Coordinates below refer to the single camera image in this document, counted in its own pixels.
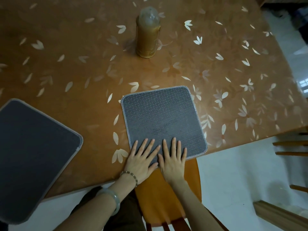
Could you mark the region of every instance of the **bottle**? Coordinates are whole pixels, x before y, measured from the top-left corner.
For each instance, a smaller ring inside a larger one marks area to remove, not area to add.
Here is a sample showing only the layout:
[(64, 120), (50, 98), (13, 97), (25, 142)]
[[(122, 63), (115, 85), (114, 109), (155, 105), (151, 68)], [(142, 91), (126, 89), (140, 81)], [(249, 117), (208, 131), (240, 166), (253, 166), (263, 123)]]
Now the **bottle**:
[(160, 32), (157, 10), (151, 6), (142, 9), (136, 24), (136, 53), (142, 58), (151, 58), (156, 52)]

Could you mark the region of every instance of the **floor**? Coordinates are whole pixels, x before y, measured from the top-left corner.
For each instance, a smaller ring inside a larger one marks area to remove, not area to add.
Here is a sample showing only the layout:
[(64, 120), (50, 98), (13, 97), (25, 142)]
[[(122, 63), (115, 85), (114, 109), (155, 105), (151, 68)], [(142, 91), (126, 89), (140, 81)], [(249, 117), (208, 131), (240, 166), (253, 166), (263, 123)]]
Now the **floor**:
[[(301, 79), (307, 74), (307, 70), (302, 67), (306, 64), (298, 65), (300, 59), (293, 55), (303, 47), (300, 36), (292, 30), (288, 18), (277, 19), (269, 12), (264, 12), (264, 16), (295, 78)], [(290, 44), (290, 40), (299, 43)], [(272, 137), (197, 159), (202, 203), (230, 231), (281, 230), (255, 215), (253, 201), (264, 200), (272, 204), (296, 205), (308, 209), (308, 194), (289, 188), (290, 184), (308, 186), (308, 182), (305, 181), (305, 178), (308, 178), (305, 167), (307, 161), (303, 157), (277, 156), (272, 145), (277, 140), (294, 137), (295, 134)], [(9, 231), (52, 231), (70, 214), (86, 192), (81, 191), (42, 202), (27, 222), (10, 225)]]

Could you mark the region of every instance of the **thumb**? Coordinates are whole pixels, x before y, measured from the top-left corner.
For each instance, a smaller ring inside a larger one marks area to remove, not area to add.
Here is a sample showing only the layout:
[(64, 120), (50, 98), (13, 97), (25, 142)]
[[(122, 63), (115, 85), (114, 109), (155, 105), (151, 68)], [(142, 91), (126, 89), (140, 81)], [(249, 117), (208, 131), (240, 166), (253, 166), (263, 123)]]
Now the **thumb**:
[(159, 167), (161, 171), (165, 170), (165, 162), (164, 162), (164, 158), (161, 154), (158, 154), (158, 162), (159, 162)]
[(148, 169), (148, 177), (152, 174), (152, 172), (156, 169), (156, 167), (158, 166), (158, 163), (154, 163), (152, 164), (149, 169)]

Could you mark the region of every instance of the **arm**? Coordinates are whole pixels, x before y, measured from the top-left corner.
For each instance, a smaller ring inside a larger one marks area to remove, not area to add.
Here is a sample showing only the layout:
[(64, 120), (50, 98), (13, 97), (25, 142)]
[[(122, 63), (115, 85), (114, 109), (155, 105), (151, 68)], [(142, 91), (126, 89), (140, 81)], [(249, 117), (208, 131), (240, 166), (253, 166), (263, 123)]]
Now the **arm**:
[[(124, 169), (124, 171), (132, 172), (136, 176), (138, 184), (147, 179), (158, 165), (158, 163), (154, 163), (149, 167), (151, 161), (157, 155), (160, 145), (150, 154), (155, 140), (152, 140), (144, 151), (147, 141), (148, 139), (143, 141), (136, 155), (138, 141), (134, 143)], [(136, 181), (132, 175), (123, 174), (109, 189), (113, 190), (122, 201), (135, 186)], [(54, 231), (101, 231), (115, 209), (116, 202), (113, 197), (109, 194), (100, 194), (69, 216)]]
[(181, 142), (178, 141), (176, 147), (176, 139), (173, 138), (171, 157), (166, 140), (163, 141), (163, 151), (165, 160), (162, 155), (158, 155), (160, 170), (181, 202), (192, 231), (223, 231), (221, 226), (191, 191), (188, 183), (184, 179), (187, 149), (184, 148), (181, 159)]

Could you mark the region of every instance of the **person's left hand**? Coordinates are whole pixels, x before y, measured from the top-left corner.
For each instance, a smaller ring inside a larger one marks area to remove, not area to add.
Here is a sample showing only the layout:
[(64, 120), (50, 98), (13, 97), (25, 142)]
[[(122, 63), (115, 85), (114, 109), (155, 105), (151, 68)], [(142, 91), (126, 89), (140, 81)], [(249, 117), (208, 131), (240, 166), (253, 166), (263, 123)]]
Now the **person's left hand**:
[(150, 154), (153, 144), (155, 142), (155, 139), (151, 140), (149, 146), (144, 151), (144, 148), (147, 142), (148, 142), (148, 139), (145, 139), (143, 141), (138, 153), (135, 155), (138, 140), (135, 141), (131, 154), (129, 155), (126, 166), (124, 168), (124, 171), (132, 172), (136, 176), (138, 180), (138, 184), (146, 180), (151, 175), (151, 173), (155, 170), (156, 166), (158, 165), (158, 163), (154, 163), (151, 165), (151, 167), (149, 167), (151, 161), (157, 155), (160, 149), (160, 145), (158, 145), (155, 148), (155, 150)]

